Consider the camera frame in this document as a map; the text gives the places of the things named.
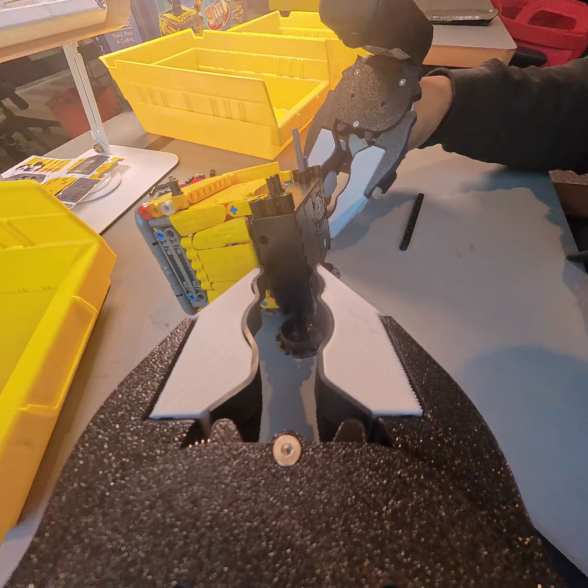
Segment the long black toy beam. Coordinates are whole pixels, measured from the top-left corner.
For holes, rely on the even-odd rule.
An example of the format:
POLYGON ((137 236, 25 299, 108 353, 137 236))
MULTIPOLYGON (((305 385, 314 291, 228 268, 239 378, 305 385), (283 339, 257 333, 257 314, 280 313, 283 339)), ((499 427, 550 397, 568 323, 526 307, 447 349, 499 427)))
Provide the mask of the long black toy beam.
POLYGON ((410 214, 408 216, 406 228, 405 228, 405 231, 403 232, 403 236, 402 236, 401 242, 399 244, 399 250, 402 252, 407 251, 407 249, 410 245, 413 233, 416 228, 417 219, 419 217, 423 201, 424 201, 424 194, 418 193, 418 195, 416 196, 415 201, 413 203, 410 214))

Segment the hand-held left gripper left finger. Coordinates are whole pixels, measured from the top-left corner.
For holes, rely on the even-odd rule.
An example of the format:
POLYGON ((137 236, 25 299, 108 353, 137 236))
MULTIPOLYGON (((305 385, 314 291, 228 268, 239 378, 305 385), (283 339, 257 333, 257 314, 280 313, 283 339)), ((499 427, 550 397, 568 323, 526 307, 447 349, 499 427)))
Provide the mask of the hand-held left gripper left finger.
POLYGON ((207 417, 250 384, 259 368, 262 269, 254 269, 198 313, 150 417, 207 417))

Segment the white stand pole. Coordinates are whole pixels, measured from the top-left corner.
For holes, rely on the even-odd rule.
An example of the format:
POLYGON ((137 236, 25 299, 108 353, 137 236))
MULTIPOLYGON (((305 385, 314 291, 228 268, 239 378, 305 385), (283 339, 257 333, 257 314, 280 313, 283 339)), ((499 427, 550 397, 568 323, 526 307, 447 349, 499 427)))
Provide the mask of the white stand pole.
POLYGON ((77 43, 66 43, 62 48, 89 123, 93 148, 97 153, 111 155, 111 147, 99 114, 92 84, 84 60, 77 49, 77 43))

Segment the person's right forearm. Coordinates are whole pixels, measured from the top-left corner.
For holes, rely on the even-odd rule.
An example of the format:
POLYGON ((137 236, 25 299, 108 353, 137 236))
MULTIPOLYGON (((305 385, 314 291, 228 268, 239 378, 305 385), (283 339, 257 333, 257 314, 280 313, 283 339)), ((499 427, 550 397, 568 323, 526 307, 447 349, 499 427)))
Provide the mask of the person's right forearm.
POLYGON ((548 68, 492 59, 439 68, 450 82, 447 114, 422 147, 521 171, 587 174, 587 58, 548 68))

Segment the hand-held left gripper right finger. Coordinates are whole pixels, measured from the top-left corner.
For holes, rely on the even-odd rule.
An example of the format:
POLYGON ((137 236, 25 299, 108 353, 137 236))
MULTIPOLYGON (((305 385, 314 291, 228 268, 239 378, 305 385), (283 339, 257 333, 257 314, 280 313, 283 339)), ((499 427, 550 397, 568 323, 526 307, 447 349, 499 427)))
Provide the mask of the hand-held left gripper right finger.
POLYGON ((318 309, 325 338, 318 352, 322 381, 369 417, 422 417, 383 315, 324 267, 318 267, 318 309))

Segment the red plastic canister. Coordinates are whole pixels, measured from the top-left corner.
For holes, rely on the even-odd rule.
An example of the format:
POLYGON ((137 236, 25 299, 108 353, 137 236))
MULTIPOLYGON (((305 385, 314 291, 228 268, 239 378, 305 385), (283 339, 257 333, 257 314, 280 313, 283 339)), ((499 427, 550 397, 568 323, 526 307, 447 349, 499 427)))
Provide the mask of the red plastic canister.
POLYGON ((581 54, 587 46, 587 5, 580 1, 493 1, 515 41, 581 54))

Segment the grey desk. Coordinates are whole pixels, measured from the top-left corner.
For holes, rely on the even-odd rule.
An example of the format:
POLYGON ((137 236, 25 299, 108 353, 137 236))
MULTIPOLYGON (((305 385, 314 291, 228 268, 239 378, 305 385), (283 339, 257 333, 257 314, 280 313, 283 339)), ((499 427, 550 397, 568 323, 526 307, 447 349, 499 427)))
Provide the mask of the grey desk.
MULTIPOLYGON (((36 532, 87 423, 185 318, 130 209, 102 234, 111 287, 72 380, 24 519, 1 546, 1 587, 36 532)), ((587 275, 549 177, 412 151, 392 190, 334 243, 343 280, 392 316, 469 395, 538 531, 587 573, 587 275), (399 250, 418 193, 424 201, 399 250)))

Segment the yellow plastic bin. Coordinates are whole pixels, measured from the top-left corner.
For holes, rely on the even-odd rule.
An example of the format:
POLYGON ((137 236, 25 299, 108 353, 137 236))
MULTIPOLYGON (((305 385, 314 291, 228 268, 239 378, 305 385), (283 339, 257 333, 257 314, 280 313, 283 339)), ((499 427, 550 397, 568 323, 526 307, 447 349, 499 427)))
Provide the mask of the yellow plastic bin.
POLYGON ((284 17, 274 11, 229 32, 244 33, 248 40, 257 36, 254 52, 278 55, 278 75, 321 80, 332 89, 358 56, 369 55, 365 49, 347 47, 317 12, 293 11, 284 17))
POLYGON ((115 261, 43 186, 1 182, 1 540, 24 507, 115 261))
POLYGON ((145 131, 272 160, 312 121, 329 83, 278 75, 278 55, 254 52, 257 42, 186 30, 100 60, 145 131))

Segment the grey metal axle rod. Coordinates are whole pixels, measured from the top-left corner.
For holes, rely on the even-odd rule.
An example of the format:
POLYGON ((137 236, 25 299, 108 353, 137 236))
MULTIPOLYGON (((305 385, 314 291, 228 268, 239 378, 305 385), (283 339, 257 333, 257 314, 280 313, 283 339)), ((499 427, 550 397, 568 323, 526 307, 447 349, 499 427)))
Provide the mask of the grey metal axle rod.
POLYGON ((292 129, 292 145, 295 150, 298 173, 301 176, 305 175, 306 171, 308 169, 308 164, 307 164, 307 158, 305 157, 305 155, 303 153, 303 148, 302 148, 302 144, 300 141, 300 134, 299 134, 298 128, 292 129))

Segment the yellow toy block robot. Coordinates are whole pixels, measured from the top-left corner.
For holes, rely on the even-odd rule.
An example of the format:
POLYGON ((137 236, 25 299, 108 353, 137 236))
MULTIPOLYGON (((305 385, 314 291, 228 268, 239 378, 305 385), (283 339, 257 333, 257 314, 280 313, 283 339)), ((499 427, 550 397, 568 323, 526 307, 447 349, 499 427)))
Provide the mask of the yellow toy block robot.
POLYGON ((315 269, 330 249, 322 172, 264 164, 185 183, 170 176, 138 206, 136 224, 183 310, 195 315, 247 273, 263 269, 261 307, 282 313, 283 353, 317 353, 315 269))

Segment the yellow grey sticker sheet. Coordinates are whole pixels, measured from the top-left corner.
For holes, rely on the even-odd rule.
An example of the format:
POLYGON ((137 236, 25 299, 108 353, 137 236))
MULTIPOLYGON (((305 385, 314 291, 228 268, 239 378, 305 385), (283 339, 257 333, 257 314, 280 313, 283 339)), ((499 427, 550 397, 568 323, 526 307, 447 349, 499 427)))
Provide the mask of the yellow grey sticker sheet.
POLYGON ((95 153, 73 159, 30 156, 3 172, 6 180, 34 180, 68 208, 110 194, 121 183, 125 158, 95 153))

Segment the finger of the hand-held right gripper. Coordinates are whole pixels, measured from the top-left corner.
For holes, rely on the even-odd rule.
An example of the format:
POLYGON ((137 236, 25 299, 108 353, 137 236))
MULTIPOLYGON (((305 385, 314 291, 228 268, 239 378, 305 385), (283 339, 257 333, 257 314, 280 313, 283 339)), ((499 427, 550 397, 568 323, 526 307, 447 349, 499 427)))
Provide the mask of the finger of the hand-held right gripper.
POLYGON ((334 114, 317 114, 307 132, 304 155, 312 172, 350 172, 350 125, 334 114))
POLYGON ((384 149, 370 146, 358 151, 353 157, 349 180, 342 192, 337 196, 334 210, 329 217, 331 239, 335 239, 344 227, 361 213, 367 205, 366 189, 384 155, 384 149))

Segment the person's right hand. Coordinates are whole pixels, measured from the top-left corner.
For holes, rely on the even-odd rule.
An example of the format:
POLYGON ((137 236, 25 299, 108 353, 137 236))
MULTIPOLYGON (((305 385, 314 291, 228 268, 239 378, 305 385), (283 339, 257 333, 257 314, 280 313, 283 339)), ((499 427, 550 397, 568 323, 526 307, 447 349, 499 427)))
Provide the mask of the person's right hand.
POLYGON ((423 77, 420 89, 421 98, 414 104, 416 121, 408 141, 409 151, 421 147, 434 134, 453 99, 452 82, 443 75, 423 77))

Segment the blue printed cardboard box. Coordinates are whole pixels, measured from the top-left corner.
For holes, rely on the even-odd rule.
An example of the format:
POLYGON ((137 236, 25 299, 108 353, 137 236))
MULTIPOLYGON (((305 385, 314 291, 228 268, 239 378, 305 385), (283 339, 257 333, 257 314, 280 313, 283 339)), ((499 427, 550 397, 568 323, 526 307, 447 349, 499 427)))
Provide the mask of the blue printed cardboard box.
POLYGON ((131 1, 127 23, 100 35, 103 55, 183 30, 226 31, 254 16, 256 1, 131 1))

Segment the black flat device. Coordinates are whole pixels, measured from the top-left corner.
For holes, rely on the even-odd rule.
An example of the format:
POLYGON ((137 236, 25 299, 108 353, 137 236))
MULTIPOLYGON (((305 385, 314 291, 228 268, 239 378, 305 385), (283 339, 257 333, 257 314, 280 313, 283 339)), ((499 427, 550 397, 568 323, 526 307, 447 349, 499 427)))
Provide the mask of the black flat device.
POLYGON ((491 1, 415 1, 433 25, 489 25, 500 13, 491 1))

